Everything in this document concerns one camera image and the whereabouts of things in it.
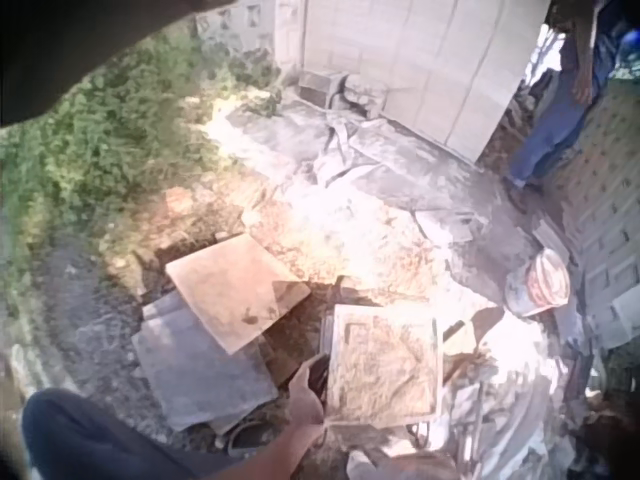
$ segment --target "ground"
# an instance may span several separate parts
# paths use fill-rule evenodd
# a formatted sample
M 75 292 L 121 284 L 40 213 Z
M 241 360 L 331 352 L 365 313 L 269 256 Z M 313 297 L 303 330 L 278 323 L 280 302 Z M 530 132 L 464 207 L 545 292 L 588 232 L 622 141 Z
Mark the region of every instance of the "ground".
M 506 201 L 498 176 L 397 126 L 338 114 L 352 139 L 363 136 L 348 163 L 336 156 L 335 140 L 323 150 L 335 119 L 291 95 L 272 118 L 235 107 L 216 107 L 207 127 L 236 159 L 231 168 L 150 197 L 105 225 L 97 248 L 65 232 L 53 236 L 33 273 L 39 315 L 22 327 L 31 341 L 12 349 L 24 391 L 74 388 L 152 438 L 210 450 L 207 427 L 167 426 L 131 343 L 142 305 L 172 288 L 169 261 L 250 233 L 311 288 L 270 330 L 302 360 L 318 350 L 325 314 L 345 301 L 340 276 L 365 292 L 352 301 L 427 303 L 444 331 L 501 305 L 504 277 L 536 251 L 528 218 Z M 280 406 L 257 415 L 283 421 Z M 345 455 L 331 435 L 305 460 L 301 478 L 344 474 Z

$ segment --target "blue jeans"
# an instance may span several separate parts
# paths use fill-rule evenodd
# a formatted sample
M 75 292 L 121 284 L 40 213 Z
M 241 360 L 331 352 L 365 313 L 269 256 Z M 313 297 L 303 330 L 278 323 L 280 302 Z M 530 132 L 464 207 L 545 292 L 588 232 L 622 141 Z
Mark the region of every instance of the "blue jeans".
M 577 70 L 560 72 L 558 89 L 553 100 L 540 116 L 525 142 L 511 157 L 508 178 L 515 186 L 524 187 L 543 157 L 557 151 L 556 147 L 572 133 L 579 134 L 579 124 L 584 120 L 588 105 L 578 103 L 573 95 L 577 74 Z
M 32 395 L 22 415 L 22 433 L 31 463 L 44 480 L 187 480 L 237 461 L 156 443 L 65 390 Z

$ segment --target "cinder block wall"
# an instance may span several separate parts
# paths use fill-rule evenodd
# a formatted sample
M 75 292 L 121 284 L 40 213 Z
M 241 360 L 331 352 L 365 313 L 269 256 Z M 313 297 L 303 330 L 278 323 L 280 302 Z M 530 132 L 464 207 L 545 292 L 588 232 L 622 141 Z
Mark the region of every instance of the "cinder block wall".
M 577 148 L 553 183 L 581 248 L 589 319 L 613 346 L 640 333 L 640 85 L 612 80 Z M 631 297 L 618 303 L 628 292 L 635 311 Z
M 548 6 L 308 0 L 304 66 L 386 83 L 386 116 L 475 162 L 524 75 Z

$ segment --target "bucket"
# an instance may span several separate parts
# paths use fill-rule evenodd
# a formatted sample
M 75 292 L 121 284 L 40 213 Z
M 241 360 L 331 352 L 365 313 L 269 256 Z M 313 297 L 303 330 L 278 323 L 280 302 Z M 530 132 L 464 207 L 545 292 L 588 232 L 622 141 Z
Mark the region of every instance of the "bucket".
M 529 317 L 565 305 L 569 292 L 569 273 L 562 258 L 545 248 L 507 276 L 504 295 L 511 312 L 519 317 Z

